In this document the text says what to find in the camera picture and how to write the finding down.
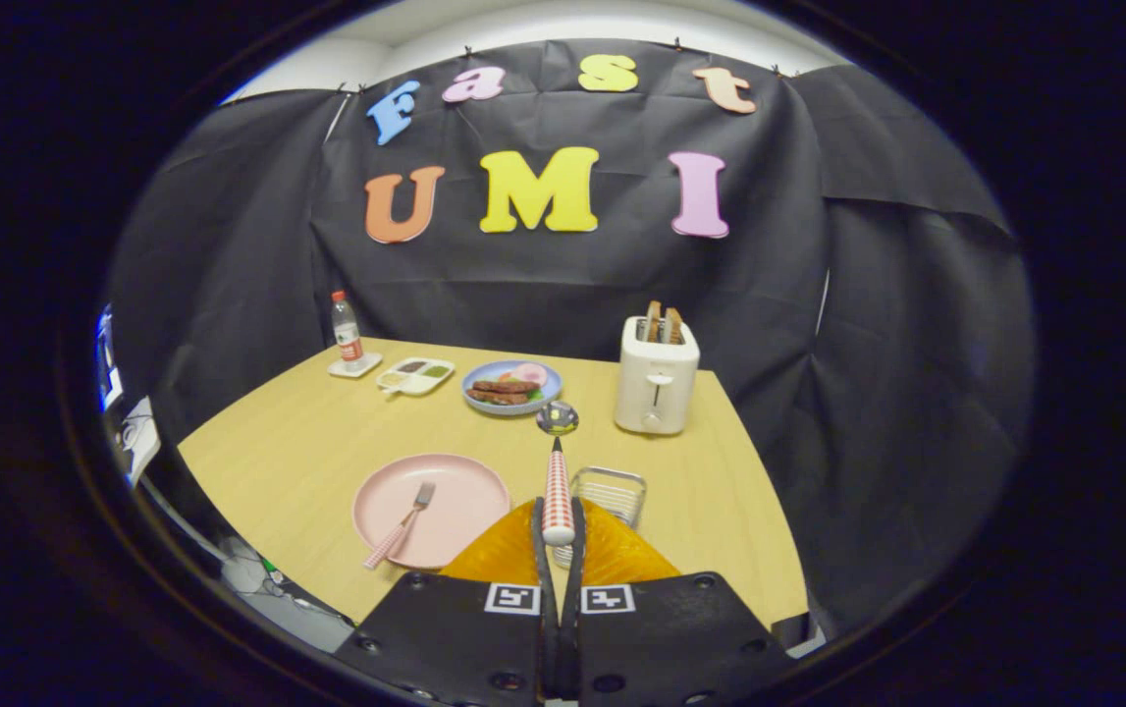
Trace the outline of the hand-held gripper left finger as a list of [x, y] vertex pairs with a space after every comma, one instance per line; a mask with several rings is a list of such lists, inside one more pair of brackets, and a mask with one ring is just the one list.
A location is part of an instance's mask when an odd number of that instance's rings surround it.
[[543, 706], [557, 662], [557, 591], [540, 538], [543, 498], [507, 514], [526, 581], [410, 571], [336, 657], [409, 704]]

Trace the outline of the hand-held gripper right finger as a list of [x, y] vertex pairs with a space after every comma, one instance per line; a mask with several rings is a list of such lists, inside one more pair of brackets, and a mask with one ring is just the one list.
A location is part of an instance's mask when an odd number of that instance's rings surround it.
[[722, 574], [586, 585], [599, 507], [572, 502], [563, 599], [563, 699], [580, 706], [738, 706], [799, 666]]

